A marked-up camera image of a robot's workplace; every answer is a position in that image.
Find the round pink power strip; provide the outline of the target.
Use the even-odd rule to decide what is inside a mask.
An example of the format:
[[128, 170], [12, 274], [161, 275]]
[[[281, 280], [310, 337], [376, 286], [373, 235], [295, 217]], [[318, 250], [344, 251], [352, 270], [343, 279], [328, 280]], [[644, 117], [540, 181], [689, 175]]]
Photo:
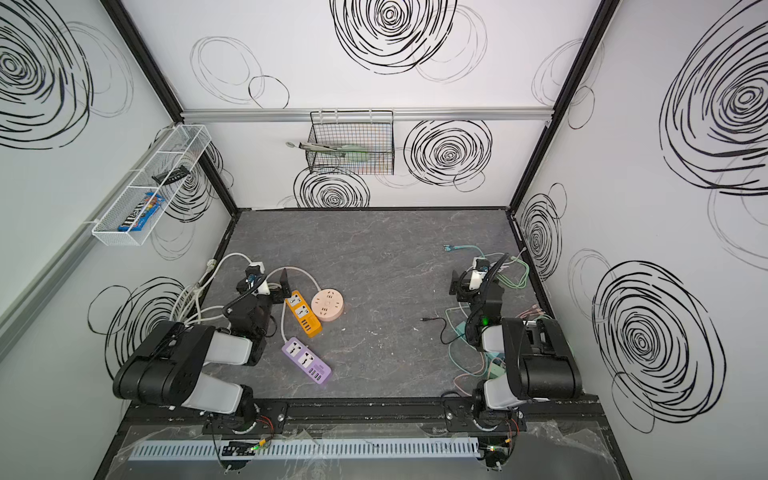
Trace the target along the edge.
[[321, 289], [310, 303], [314, 315], [321, 322], [327, 323], [339, 319], [345, 310], [342, 294], [335, 289]]

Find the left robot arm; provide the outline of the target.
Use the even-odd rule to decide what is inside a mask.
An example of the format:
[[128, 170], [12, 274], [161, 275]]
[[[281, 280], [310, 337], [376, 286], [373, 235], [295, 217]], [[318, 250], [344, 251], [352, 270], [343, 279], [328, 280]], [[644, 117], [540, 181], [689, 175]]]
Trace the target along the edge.
[[256, 365], [267, 346], [272, 306], [290, 295], [288, 269], [279, 284], [260, 263], [249, 265], [238, 296], [223, 306], [226, 328], [203, 322], [163, 320], [142, 341], [113, 379], [113, 394], [158, 407], [183, 407], [231, 421], [237, 432], [261, 422], [253, 390], [203, 372], [207, 364]]

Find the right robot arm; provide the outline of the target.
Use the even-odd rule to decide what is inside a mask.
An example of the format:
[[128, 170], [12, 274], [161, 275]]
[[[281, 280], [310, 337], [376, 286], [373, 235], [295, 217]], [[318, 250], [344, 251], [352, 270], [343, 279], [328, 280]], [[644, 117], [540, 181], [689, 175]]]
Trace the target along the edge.
[[582, 378], [559, 323], [547, 316], [504, 318], [503, 287], [489, 267], [475, 280], [454, 271], [449, 293], [469, 307], [460, 335], [481, 354], [499, 354], [504, 373], [479, 382], [471, 395], [471, 414], [491, 431], [516, 419], [515, 410], [538, 401], [572, 400], [583, 393]]

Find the orange power strip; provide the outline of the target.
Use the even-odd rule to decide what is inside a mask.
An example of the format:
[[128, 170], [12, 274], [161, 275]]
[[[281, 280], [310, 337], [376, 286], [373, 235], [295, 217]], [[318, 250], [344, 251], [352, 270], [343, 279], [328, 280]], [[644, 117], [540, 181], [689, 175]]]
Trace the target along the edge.
[[309, 338], [314, 338], [322, 332], [320, 320], [298, 290], [292, 291], [286, 300], [286, 304], [297, 320], [301, 330]]

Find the purple power strip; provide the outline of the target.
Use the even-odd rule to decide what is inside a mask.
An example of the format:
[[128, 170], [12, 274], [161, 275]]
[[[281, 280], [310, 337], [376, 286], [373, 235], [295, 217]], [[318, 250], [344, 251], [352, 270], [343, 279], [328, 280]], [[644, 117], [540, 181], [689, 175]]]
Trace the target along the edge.
[[332, 375], [332, 369], [307, 345], [293, 337], [281, 348], [291, 360], [314, 383], [322, 385]]

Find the blue candy packet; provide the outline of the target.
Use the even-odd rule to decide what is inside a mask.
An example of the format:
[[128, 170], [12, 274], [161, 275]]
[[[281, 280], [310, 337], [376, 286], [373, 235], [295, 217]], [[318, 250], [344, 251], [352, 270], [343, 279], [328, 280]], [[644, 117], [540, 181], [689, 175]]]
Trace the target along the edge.
[[118, 232], [142, 231], [150, 218], [163, 206], [165, 198], [157, 193], [147, 192], [131, 213], [119, 225]]

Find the metal tongs in basket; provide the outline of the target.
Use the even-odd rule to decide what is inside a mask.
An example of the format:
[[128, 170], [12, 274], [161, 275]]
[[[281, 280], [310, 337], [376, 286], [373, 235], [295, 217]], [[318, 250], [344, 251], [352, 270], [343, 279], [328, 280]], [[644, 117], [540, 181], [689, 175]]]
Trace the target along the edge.
[[350, 144], [326, 145], [312, 142], [299, 142], [298, 144], [286, 142], [285, 145], [288, 148], [301, 149], [316, 154], [327, 154], [355, 163], [367, 162], [370, 156], [370, 153], [363, 147]]

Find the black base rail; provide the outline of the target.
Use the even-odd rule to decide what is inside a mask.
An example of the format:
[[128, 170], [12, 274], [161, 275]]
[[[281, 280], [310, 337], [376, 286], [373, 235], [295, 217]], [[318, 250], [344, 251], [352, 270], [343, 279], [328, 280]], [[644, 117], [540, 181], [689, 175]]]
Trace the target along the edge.
[[178, 407], [131, 406], [118, 427], [195, 427], [215, 435], [282, 434], [305, 425], [412, 423], [450, 432], [479, 432], [494, 426], [524, 431], [531, 423], [593, 422], [609, 427], [600, 401], [593, 395], [576, 400], [525, 402], [506, 410], [492, 410], [480, 400], [455, 395], [393, 398], [258, 399], [253, 420], [200, 413]]

